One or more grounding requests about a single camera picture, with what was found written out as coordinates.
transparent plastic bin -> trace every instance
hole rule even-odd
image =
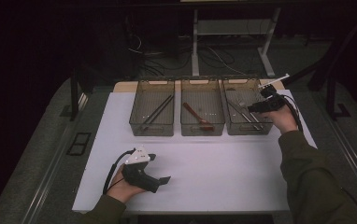
[[[272,121],[258,113],[250,113],[248,106],[264,100],[255,76],[222,77],[223,101],[226,108],[227,132],[230,135],[268,134]]]
[[[130,116],[134,136],[173,136],[175,81],[148,78],[138,81]]]
[[[182,78],[180,121],[183,136],[222,135],[225,119],[217,77]]]

floor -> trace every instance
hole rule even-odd
[[[178,57],[148,57],[139,67],[139,76],[190,76],[191,61],[188,59],[191,53],[185,50],[190,45],[185,36],[182,38],[183,51]],[[293,75],[315,63],[330,44],[314,42],[305,46],[305,41],[302,36],[273,39],[268,57],[277,77]],[[201,75],[240,72],[267,78],[256,51],[262,43],[259,36],[200,39]],[[344,153],[352,148],[355,154],[350,155],[357,156],[357,104],[345,87],[338,84],[336,102],[349,110],[350,117],[331,120],[324,110],[325,88],[317,92],[307,89],[311,75],[286,88],[291,90],[318,149],[327,153],[339,183],[357,201],[357,171],[349,163],[354,156],[350,158],[346,156],[348,153]],[[55,93],[0,197],[0,223],[78,223],[81,214],[73,212],[71,207],[111,91],[111,86],[96,86],[92,94],[84,98],[86,104],[80,108],[74,121],[63,113],[70,104],[69,80]],[[66,155],[76,133],[90,133],[90,142],[82,156]],[[293,223],[289,211],[269,215],[273,223]],[[146,222],[139,218],[138,223]],[[268,217],[260,217],[259,222],[246,222],[239,218],[231,223],[271,222]]]

brown utensil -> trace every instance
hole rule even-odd
[[[205,119],[202,119],[198,114],[196,114],[196,112],[187,104],[184,103],[182,104],[194,117],[196,117],[199,121],[199,123],[201,124],[200,129],[203,131],[212,131],[214,132],[214,126],[208,122]]]

dark background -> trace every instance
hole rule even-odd
[[[270,7],[256,7],[249,15],[256,18],[269,11]],[[235,12],[211,8],[202,15],[234,18],[240,14]],[[137,59],[126,49],[132,32],[175,54],[177,36],[192,33],[192,20],[188,9],[131,12],[59,8],[48,1],[0,1],[0,193],[64,81],[75,72],[82,89],[92,91],[94,85],[131,80]],[[290,5],[282,9],[275,34],[335,37],[356,21],[357,1],[340,7]],[[357,36],[336,71],[357,99],[357,81],[352,79],[357,76]]]

person's left hand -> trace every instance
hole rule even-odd
[[[137,186],[130,185],[125,181],[122,175],[123,164],[118,169],[115,176],[112,178],[110,189],[107,191],[107,195],[119,200],[122,203],[127,203],[133,196],[138,193],[145,192]]]

